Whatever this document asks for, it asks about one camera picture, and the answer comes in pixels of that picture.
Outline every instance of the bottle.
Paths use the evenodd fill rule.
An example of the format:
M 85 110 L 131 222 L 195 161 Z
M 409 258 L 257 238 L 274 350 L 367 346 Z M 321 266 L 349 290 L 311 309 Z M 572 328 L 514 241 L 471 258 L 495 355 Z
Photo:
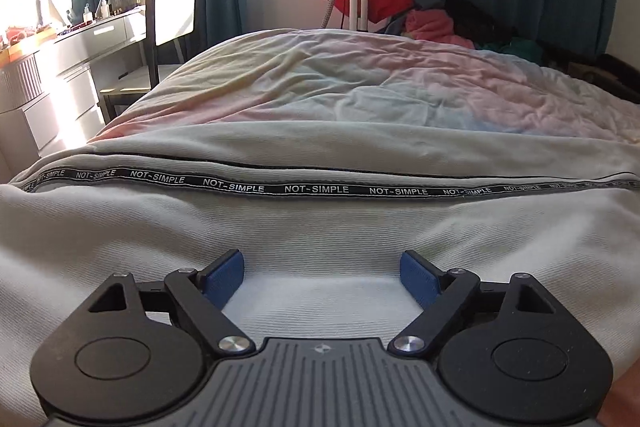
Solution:
M 107 4 L 107 0 L 100 1 L 100 19 L 107 19 L 111 17 L 109 13 L 109 5 Z
M 89 10 L 89 4 L 88 3 L 84 7 L 84 13 L 82 14 L 82 20 L 84 22 L 91 22 L 91 21 L 94 20 L 94 14 L 92 14 L 91 10 Z
M 120 13 L 122 13 L 122 0 L 109 0 L 109 4 L 111 7 L 112 15 L 119 15 Z

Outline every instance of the dresser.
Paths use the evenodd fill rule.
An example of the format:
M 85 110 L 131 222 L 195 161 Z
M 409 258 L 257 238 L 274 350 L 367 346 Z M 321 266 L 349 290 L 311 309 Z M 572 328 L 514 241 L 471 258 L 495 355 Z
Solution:
M 104 118 L 91 65 L 138 46 L 145 35 L 145 13 L 137 8 L 45 42 L 0 68 L 0 182 L 100 131 Z

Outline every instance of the blue rubber pad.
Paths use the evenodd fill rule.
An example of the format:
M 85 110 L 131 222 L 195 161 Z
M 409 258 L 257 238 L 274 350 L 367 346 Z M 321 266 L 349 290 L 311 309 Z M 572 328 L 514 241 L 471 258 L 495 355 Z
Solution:
M 400 256 L 400 282 L 422 309 L 440 295 L 438 278 L 406 252 Z
M 225 307 L 244 280 L 244 256 L 237 250 L 204 280 L 202 293 L 219 310 Z

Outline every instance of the chair leg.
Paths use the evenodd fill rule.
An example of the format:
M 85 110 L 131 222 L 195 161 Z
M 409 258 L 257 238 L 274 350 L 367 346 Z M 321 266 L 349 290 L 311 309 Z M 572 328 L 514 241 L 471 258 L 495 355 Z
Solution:
M 117 117 L 118 114 L 116 113 L 116 108 L 113 107 L 111 97 L 108 94 L 104 95 L 104 108 L 107 110 L 107 114 L 109 115 L 109 121 Z

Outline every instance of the drawer handle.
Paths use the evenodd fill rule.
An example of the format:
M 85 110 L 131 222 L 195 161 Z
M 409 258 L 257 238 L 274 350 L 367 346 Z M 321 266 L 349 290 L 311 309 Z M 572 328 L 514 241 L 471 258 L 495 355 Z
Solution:
M 100 28 L 99 30 L 94 30 L 94 35 L 102 35 L 103 33 L 112 32 L 116 29 L 116 26 L 107 26 L 105 28 Z

